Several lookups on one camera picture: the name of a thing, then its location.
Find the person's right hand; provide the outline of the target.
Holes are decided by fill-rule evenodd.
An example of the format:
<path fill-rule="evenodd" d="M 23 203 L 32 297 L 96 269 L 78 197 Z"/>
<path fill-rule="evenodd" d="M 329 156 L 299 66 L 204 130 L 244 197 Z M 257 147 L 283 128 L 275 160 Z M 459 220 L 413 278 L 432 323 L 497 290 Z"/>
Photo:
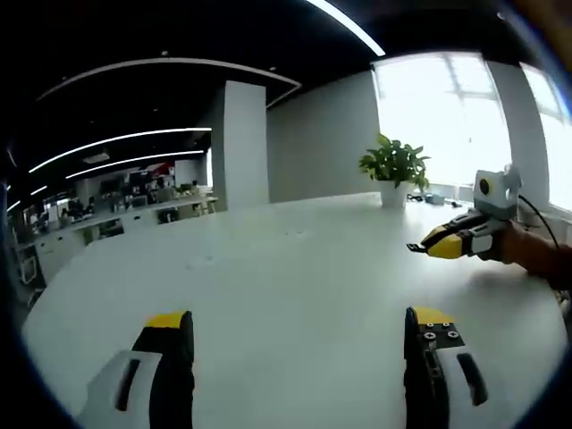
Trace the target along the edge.
<path fill-rule="evenodd" d="M 516 264 L 526 267 L 526 231 L 513 222 L 506 223 L 501 231 L 493 235 L 492 259 L 505 265 Z"/>

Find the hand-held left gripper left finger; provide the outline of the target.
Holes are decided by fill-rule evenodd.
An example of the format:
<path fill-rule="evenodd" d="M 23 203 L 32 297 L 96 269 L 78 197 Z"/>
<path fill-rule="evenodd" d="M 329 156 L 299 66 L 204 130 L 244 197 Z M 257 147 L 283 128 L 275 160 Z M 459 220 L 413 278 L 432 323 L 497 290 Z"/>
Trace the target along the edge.
<path fill-rule="evenodd" d="M 150 318 L 130 349 L 88 384 L 83 428 L 191 428 L 195 377 L 189 310 Z"/>

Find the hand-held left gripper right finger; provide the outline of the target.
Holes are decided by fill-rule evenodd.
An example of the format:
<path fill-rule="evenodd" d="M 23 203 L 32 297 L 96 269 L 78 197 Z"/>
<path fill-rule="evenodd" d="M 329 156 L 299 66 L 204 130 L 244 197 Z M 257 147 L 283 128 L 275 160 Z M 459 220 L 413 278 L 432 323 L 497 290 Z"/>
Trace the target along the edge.
<path fill-rule="evenodd" d="M 450 315 L 408 307 L 403 375 L 407 428 L 508 428 L 502 390 Z"/>

